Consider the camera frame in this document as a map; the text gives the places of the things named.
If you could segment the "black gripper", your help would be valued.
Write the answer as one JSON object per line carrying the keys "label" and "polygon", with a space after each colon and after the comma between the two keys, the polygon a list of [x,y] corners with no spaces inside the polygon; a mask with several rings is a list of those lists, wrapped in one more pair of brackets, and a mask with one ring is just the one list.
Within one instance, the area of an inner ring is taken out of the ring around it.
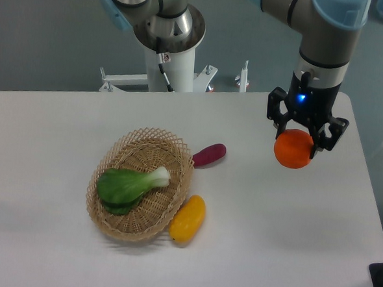
{"label": "black gripper", "polygon": [[[349,126],[348,120],[337,118],[331,112],[340,86],[319,89],[308,85],[302,90],[300,80],[293,74],[288,93],[276,87],[267,98],[267,118],[273,121],[276,128],[275,138],[286,130],[289,121],[307,125],[310,118],[310,136],[313,140],[310,159],[317,152],[333,150]],[[281,102],[286,107],[284,114],[280,111]]]}

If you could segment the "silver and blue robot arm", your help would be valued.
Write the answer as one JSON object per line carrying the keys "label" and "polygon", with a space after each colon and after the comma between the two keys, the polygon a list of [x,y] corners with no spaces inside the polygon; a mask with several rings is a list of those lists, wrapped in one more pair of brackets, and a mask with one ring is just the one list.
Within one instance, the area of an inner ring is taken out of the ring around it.
{"label": "silver and blue robot arm", "polygon": [[[331,150],[348,127],[332,107],[349,67],[370,0],[251,0],[262,12],[301,34],[288,91],[275,88],[267,117],[278,134],[294,121],[312,137],[311,155]],[[195,50],[206,32],[188,0],[100,0],[120,30],[132,29],[145,50],[152,92],[204,92],[194,72]]]}

